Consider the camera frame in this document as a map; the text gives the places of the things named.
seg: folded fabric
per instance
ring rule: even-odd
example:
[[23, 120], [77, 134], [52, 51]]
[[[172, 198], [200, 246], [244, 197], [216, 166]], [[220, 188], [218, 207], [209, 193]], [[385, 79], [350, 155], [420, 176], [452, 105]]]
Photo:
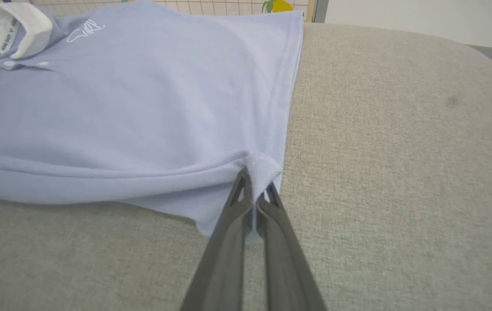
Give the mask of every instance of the folded fabric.
[[0, 3], [0, 199], [122, 201], [210, 234], [243, 167], [279, 179], [302, 12]]

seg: light blue shirt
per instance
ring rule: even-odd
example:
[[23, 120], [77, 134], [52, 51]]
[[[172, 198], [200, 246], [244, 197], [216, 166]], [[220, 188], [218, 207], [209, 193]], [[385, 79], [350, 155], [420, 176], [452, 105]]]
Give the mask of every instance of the light blue shirt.
[[243, 167], [279, 179], [302, 12], [190, 16], [149, 0], [54, 18], [0, 55], [0, 199], [122, 201], [210, 234]]

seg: yellow lemon print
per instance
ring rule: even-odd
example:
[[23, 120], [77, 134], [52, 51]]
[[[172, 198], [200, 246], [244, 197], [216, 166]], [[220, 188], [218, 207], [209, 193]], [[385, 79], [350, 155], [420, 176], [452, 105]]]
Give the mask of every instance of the yellow lemon print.
[[284, 1], [284, 0], [268, 0], [265, 1], [262, 5], [262, 12], [283, 12], [283, 11], [291, 11], [292, 6]]

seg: white embroidered text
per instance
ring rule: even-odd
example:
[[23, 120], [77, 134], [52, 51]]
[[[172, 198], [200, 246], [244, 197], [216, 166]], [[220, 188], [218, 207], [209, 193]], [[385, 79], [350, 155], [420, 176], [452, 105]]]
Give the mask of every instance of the white embroidered text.
[[76, 41], [78, 38], [86, 38], [90, 35], [92, 35], [95, 31], [101, 30], [104, 28], [106, 25], [102, 25], [102, 27], [98, 26], [93, 20], [86, 20], [86, 22], [83, 24], [83, 30], [81, 29], [75, 29], [70, 33], [68, 36], [68, 39], [66, 41], [68, 43], [72, 43], [73, 41]]

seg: gray sofa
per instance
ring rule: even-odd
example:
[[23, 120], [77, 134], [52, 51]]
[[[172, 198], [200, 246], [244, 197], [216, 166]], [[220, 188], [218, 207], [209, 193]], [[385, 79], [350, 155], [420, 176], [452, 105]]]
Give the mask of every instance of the gray sofa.
[[[306, 24], [281, 193], [329, 310], [492, 310], [492, 61]], [[0, 202], [0, 310], [177, 310], [206, 242], [121, 203]], [[262, 256], [245, 310], [265, 308]]]

